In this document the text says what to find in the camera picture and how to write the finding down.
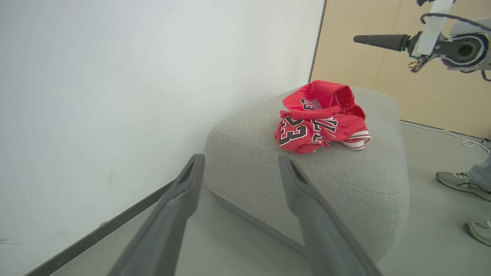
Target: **white cable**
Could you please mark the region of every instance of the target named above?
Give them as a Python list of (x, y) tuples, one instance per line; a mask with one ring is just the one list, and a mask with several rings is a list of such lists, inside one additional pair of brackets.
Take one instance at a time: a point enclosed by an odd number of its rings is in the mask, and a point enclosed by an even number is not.
[(489, 149), (487, 149), (485, 146), (481, 145), (480, 143), (478, 143), (478, 142), (476, 142), (476, 141), (473, 141), (473, 140), (466, 139), (466, 138), (464, 138), (464, 137), (457, 136), (457, 135), (453, 134), (453, 133), (452, 133), (451, 131), (449, 131), (449, 130), (424, 128), (424, 127), (418, 126), (418, 125), (413, 124), (413, 123), (404, 122), (403, 120), (401, 120), (401, 124), (405, 124), (405, 125), (412, 125), (412, 126), (415, 126), (415, 127), (417, 127), (417, 128), (422, 128), (422, 129), (431, 130), (431, 131), (446, 131), (446, 132), (450, 133), (451, 135), (453, 135), (453, 136), (455, 136), (455, 137), (457, 137), (457, 138), (459, 138), (459, 139), (465, 140), (464, 142), (462, 142), (462, 144), (463, 144), (464, 146), (468, 147), (468, 148), (473, 147), (474, 145), (478, 145), (478, 146), (482, 147), (482, 148), (483, 148), (483, 149), (484, 149), (484, 150), (485, 150), (485, 151), (486, 151), (488, 154), (489, 154), (489, 152), (490, 152), (490, 150), (489, 150)]

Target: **blue pants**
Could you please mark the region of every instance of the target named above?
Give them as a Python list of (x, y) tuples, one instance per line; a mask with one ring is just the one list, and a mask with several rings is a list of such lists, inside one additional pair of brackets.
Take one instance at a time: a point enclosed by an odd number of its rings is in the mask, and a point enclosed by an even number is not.
[(481, 165), (474, 165), (467, 172), (470, 179), (491, 191), (491, 155)]

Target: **gray sneaker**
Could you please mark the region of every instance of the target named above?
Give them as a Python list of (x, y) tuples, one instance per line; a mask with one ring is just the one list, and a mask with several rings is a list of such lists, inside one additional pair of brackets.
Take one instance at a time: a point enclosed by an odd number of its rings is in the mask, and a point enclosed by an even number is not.
[(439, 171), (436, 173), (436, 178), (447, 187), (462, 192), (473, 193), (480, 198), (491, 201), (491, 191), (476, 184), (465, 172)]
[(468, 221), (465, 228), (474, 239), (491, 246), (491, 221)]

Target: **shoe sole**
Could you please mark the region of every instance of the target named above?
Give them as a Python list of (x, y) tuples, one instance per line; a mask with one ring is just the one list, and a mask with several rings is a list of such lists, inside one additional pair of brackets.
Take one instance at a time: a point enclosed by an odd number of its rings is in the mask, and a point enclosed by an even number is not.
[(466, 223), (465, 224), (465, 228), (467, 230), (467, 232), (469, 232), (469, 234), (474, 238), (476, 239), (477, 241), (481, 242), (482, 244), (485, 244), (489, 247), (491, 247), (491, 242), (484, 239), (483, 237), (481, 237), (477, 232), (476, 230), (474, 229), (474, 226), (470, 226), (469, 223)]
[(458, 191), (461, 191), (461, 192), (466, 192), (466, 193), (471, 193), (471, 194), (474, 194), (484, 200), (487, 200), (489, 202), (491, 202), (491, 194), (487, 194), (485, 192), (482, 192), (482, 191), (479, 191), (479, 190), (476, 190), (476, 189), (472, 189), (472, 188), (464, 188), (464, 187), (461, 187), (461, 186), (457, 186), (455, 184), (452, 184), (450, 182), (447, 182), (445, 180), (442, 180), (438, 177), (438, 173), (436, 173), (436, 179), (442, 183), (443, 185), (449, 187), (449, 188), (452, 188), (454, 190), (458, 190)]

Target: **gray pouf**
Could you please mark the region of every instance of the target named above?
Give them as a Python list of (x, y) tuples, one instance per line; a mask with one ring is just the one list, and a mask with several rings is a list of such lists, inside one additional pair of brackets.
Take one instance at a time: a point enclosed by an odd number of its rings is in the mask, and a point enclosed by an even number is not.
[[(340, 142), (314, 153), (289, 153), (368, 254), (379, 261), (396, 244), (409, 214), (409, 181), (399, 112), (388, 95), (352, 87), (372, 141), (353, 151)], [(212, 129), (205, 145), (204, 184), (220, 203), (303, 251), (298, 219), (281, 183), (274, 133), (282, 100), (272, 98)]]

